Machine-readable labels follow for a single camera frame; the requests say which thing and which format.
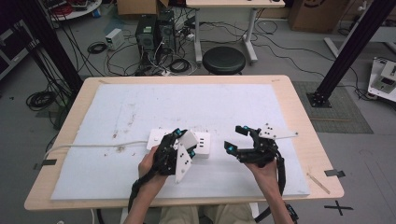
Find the human hand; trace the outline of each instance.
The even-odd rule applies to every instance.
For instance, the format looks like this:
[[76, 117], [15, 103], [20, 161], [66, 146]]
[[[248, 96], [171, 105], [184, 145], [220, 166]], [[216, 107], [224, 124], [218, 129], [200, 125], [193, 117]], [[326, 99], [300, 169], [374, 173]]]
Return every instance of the human hand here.
[[[154, 153], [157, 151], [157, 148], [158, 146], [152, 147], [150, 153], [145, 155], [143, 160], [139, 163], [137, 167], [139, 171], [139, 177], [145, 175], [151, 168], [154, 161]], [[140, 187], [139, 193], [143, 191], [145, 195], [152, 196], [152, 198], [154, 198], [158, 194], [158, 192], [160, 192], [163, 184], [165, 184], [167, 177], [167, 175], [156, 174], [150, 179], [149, 182]]]
[[276, 177], [276, 160], [267, 163], [260, 168], [255, 163], [245, 163], [246, 167], [253, 173], [259, 188], [267, 198], [270, 195], [280, 195]]

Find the gray carpet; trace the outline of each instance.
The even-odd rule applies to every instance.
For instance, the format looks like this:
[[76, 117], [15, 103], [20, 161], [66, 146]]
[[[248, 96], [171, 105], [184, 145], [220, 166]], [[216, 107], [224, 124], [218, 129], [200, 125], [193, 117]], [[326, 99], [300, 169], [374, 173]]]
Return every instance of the gray carpet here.
[[369, 124], [345, 88], [337, 87], [329, 98], [332, 108], [316, 108], [306, 94], [314, 92], [319, 82], [293, 82], [306, 114], [318, 133], [373, 133]]

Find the table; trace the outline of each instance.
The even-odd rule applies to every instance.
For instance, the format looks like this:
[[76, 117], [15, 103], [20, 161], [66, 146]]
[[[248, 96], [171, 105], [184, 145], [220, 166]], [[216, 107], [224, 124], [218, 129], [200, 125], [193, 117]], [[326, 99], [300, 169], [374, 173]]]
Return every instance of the table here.
[[90, 12], [93, 12], [94, 10], [96, 10], [97, 8], [99, 8], [99, 6], [102, 4], [102, 0], [96, 0], [94, 2], [89, 2], [87, 5], [87, 10], [73, 10], [72, 13], [70, 13], [69, 15], [66, 16], [62, 16], [62, 15], [52, 15], [51, 19], [53, 21], [66, 21], [66, 20], [71, 20], [74, 18], [78, 18], [84, 15], [87, 15]]
[[[88, 111], [97, 88], [103, 84], [270, 84], [276, 94], [285, 122], [293, 130], [299, 130], [299, 137], [292, 140], [300, 164], [308, 175], [306, 181], [311, 194], [297, 199], [340, 198], [344, 190], [336, 176], [327, 177], [326, 170], [332, 165], [318, 140], [312, 124], [286, 76], [197, 76], [197, 77], [91, 77], [88, 78], [78, 94], [73, 107], [64, 122], [55, 146], [73, 143], [79, 125]], [[67, 148], [53, 151], [49, 160], [57, 160], [55, 165], [43, 166], [25, 202], [27, 210], [84, 209], [125, 207], [127, 200], [61, 201], [50, 199], [59, 178]], [[261, 202], [262, 198], [202, 198], [202, 199], [155, 199], [152, 206], [206, 204], [206, 203], [246, 203]]]
[[247, 33], [243, 36], [244, 44], [247, 48], [248, 57], [250, 63], [255, 63], [258, 61], [256, 52], [251, 45], [250, 38], [254, 29], [254, 22], [256, 19], [257, 8], [260, 7], [284, 7], [285, 3], [283, 1], [274, 2], [272, 0], [187, 0], [186, 4], [188, 7], [195, 8], [195, 38], [194, 38], [194, 48], [195, 48], [195, 60], [197, 63], [202, 63], [202, 50], [199, 34], [199, 9], [202, 7], [249, 7], [251, 8], [249, 16], [249, 25]]
[[[344, 40], [344, 42], [343, 42], [343, 44], [342, 44], [342, 46], [340, 48], [337, 48], [334, 45], [334, 42], [332, 42], [332, 40], [329, 37], [325, 37], [324, 38], [325, 43], [327, 44], [329, 49], [332, 51], [332, 54], [334, 55], [335, 58], [337, 58], [338, 55], [341, 53], [341, 50], [343, 50], [345, 44], [347, 43], [349, 38], [352, 36], [353, 32], [355, 32], [356, 28], [358, 27], [358, 24], [361, 22], [363, 17], [366, 15], [366, 12], [367, 12], [369, 7], [370, 6], [368, 6], [365, 9], [363, 14], [359, 18], [359, 20], [356, 22], [357, 24], [349, 32], [348, 36], [346, 37], [346, 39]], [[395, 34], [395, 30], [396, 30], [395, 27], [384, 27], [384, 26], [381, 26], [375, 32], [375, 35], [370, 39], [370, 42], [382, 42], [382, 43], [385, 43], [388, 47], [390, 47], [390, 49], [393, 50], [393, 52], [396, 53], [396, 44], [395, 44], [396, 36], [394, 35]]]

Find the power strip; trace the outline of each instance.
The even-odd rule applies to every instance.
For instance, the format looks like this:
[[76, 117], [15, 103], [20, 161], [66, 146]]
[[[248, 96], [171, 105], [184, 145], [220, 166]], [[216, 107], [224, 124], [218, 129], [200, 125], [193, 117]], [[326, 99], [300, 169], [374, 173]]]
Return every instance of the power strip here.
[[[166, 134], [171, 133], [173, 130], [168, 129], [152, 129], [149, 138], [148, 138], [148, 145], [147, 149], [151, 150], [152, 147], [158, 146], [163, 140], [163, 137]], [[202, 158], [207, 159], [209, 158], [210, 154], [210, 133], [198, 133], [193, 132], [197, 139], [198, 145], [197, 148], [194, 150], [195, 157], [194, 158]]]

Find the person's left hand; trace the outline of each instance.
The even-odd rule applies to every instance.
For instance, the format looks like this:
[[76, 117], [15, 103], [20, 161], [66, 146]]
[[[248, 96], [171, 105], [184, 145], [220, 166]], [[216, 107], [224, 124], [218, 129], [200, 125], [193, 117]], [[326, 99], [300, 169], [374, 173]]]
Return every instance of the person's left hand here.
[[[139, 177], [142, 177], [145, 175], [149, 169], [152, 166], [152, 163], [154, 161], [154, 153], [157, 151], [158, 146], [152, 147], [151, 151], [149, 154], [147, 154], [143, 160], [139, 163], [138, 170], [139, 170]], [[140, 187], [139, 193], [142, 192], [145, 195], [151, 195], [152, 197], [155, 197], [155, 195], [160, 192], [161, 188], [165, 184], [167, 175], [159, 175], [156, 174], [154, 177], [150, 179], [149, 182], [146, 184], [142, 185]]]

